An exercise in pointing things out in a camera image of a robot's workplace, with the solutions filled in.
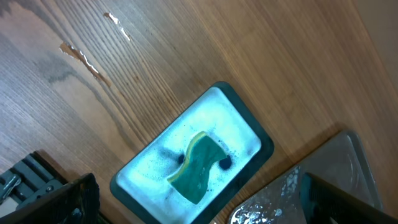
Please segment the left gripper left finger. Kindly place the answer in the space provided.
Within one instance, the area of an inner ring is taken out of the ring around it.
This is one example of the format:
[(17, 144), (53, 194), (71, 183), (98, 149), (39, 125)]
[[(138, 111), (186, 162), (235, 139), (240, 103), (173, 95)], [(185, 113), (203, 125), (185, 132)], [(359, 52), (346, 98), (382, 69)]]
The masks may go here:
[(28, 203), (1, 223), (98, 223), (100, 188), (92, 173)]

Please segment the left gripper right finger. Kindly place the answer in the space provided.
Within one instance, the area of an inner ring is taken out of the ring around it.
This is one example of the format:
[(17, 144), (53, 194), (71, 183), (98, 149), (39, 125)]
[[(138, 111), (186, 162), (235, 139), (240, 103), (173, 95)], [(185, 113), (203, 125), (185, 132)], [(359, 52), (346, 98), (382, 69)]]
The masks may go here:
[(397, 224), (396, 218), (308, 172), (302, 177), (300, 203), (307, 223)]

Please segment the green and yellow sponge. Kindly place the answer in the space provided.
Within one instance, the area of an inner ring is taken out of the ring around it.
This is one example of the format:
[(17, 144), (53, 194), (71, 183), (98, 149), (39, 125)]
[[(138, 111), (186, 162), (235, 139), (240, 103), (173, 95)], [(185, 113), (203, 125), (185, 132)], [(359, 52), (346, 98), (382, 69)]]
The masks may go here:
[(207, 192), (212, 166), (227, 157), (224, 149), (202, 131), (190, 141), (181, 168), (167, 181), (182, 197), (198, 204)]

